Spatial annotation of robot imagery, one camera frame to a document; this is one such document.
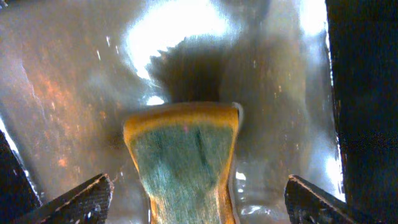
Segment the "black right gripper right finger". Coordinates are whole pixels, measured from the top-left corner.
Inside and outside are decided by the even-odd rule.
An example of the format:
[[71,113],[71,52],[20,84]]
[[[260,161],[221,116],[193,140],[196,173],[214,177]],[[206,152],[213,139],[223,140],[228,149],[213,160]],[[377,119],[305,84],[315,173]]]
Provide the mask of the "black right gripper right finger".
[[289,176],[284,198],[291,224],[376,223],[373,217],[298,175]]

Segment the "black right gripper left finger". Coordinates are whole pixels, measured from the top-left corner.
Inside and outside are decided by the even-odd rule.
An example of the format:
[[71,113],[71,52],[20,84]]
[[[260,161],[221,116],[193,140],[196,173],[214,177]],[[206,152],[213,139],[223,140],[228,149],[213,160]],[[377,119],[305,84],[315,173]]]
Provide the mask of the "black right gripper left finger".
[[104,224],[114,186],[108,174],[98,174],[51,202],[15,219],[13,224],[100,223]]

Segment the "green yellow sponge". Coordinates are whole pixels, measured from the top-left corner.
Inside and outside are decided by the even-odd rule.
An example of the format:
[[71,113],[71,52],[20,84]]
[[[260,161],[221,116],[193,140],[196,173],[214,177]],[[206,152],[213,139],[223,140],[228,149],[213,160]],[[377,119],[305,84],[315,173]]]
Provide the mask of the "green yellow sponge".
[[237,223],[229,175],[238,103],[153,106],[124,122],[123,138],[150,200],[150,223]]

